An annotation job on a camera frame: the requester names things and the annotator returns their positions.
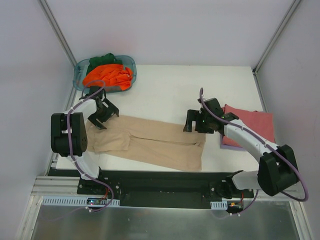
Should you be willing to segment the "beige t shirt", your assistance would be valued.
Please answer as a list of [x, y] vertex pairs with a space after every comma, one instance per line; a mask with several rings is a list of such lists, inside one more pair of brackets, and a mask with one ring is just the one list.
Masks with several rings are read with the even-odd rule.
[[203, 133], [183, 125], [132, 116], [113, 116], [98, 129], [85, 125], [88, 151], [186, 172], [202, 170]]

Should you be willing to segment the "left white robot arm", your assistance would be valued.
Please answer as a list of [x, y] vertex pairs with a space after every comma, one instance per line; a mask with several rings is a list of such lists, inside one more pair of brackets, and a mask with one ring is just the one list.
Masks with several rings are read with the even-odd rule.
[[105, 130], [104, 123], [114, 115], [119, 116], [119, 109], [107, 99], [105, 89], [90, 86], [89, 93], [77, 104], [63, 113], [52, 114], [50, 119], [51, 150], [72, 162], [80, 177], [90, 180], [88, 188], [96, 195], [105, 191], [106, 183], [99, 178], [100, 167], [88, 152], [86, 121], [98, 130]]

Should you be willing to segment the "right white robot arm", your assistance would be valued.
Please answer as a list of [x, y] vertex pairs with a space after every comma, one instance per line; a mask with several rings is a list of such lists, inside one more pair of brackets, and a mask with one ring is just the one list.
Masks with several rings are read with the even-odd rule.
[[258, 162], [256, 171], [238, 170], [227, 177], [225, 192], [237, 197], [243, 190], [262, 190], [275, 196], [299, 182], [298, 168], [293, 149], [288, 145], [278, 146], [250, 129], [232, 112], [224, 112], [216, 98], [200, 101], [199, 110], [189, 109], [184, 132], [202, 134], [220, 133], [248, 153]]

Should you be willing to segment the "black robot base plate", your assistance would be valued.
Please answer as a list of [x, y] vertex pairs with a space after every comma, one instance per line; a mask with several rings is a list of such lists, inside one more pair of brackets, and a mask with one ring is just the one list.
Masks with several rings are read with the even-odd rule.
[[107, 195], [122, 207], [209, 209], [222, 199], [251, 199], [252, 190], [227, 184], [230, 172], [166, 172], [101, 170], [99, 181], [79, 179], [77, 194]]

